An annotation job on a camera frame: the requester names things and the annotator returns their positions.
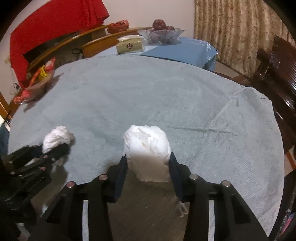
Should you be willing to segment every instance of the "patterned curtain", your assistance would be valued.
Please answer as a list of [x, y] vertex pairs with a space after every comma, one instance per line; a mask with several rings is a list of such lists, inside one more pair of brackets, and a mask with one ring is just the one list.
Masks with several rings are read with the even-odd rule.
[[257, 50], [271, 52], [274, 35], [296, 47], [288, 29], [263, 0], [195, 0], [194, 38], [218, 49], [217, 60], [253, 76]]

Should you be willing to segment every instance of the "white tissue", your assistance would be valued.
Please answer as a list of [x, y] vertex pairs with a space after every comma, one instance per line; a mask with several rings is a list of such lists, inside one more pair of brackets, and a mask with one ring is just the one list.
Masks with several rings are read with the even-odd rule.
[[57, 126], [45, 136], [42, 145], [42, 153], [45, 154], [63, 143], [69, 145], [73, 139], [73, 134], [70, 133], [65, 126]]
[[170, 144], [157, 126], [135, 126], [124, 134], [124, 151], [128, 168], [144, 182], [168, 182]]

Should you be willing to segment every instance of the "metal bolt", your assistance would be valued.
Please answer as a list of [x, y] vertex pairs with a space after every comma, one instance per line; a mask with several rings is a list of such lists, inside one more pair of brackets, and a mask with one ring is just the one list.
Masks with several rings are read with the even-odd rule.
[[70, 182], [68, 182], [67, 184], [66, 184], [66, 187], [67, 188], [72, 188], [72, 187], [74, 187], [75, 186], [75, 182], [72, 182], [72, 181], [70, 181]]
[[230, 181], [224, 180], [224, 181], [222, 181], [222, 185], [224, 187], [230, 187], [231, 183], [230, 183]]
[[198, 175], [192, 173], [192, 174], [189, 175], [189, 178], [190, 178], [191, 180], [196, 180], [196, 179], [198, 178]]
[[105, 180], [108, 179], [108, 176], [107, 176], [106, 174], [102, 174], [102, 175], [99, 175], [99, 179], [100, 179], [101, 181], [105, 181]]

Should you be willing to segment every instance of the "white wall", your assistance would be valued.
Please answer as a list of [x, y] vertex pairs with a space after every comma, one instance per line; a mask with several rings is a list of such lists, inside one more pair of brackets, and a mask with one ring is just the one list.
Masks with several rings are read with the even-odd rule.
[[[17, 82], [10, 64], [5, 64], [9, 56], [11, 32], [31, 13], [50, 0], [33, 0], [16, 17], [0, 42], [0, 92], [9, 103], [12, 99], [11, 86]], [[130, 27], [152, 26], [155, 19], [163, 19], [168, 26], [185, 29], [185, 37], [194, 33], [194, 0], [103, 0], [110, 17], [104, 24], [127, 19]]]

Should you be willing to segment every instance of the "red blanket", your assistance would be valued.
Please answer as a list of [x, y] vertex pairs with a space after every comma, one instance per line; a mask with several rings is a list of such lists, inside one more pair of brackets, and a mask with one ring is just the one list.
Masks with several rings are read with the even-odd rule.
[[29, 85], [23, 54], [64, 34], [101, 25], [107, 17], [102, 0], [51, 0], [33, 12], [10, 36], [10, 61], [20, 86]]

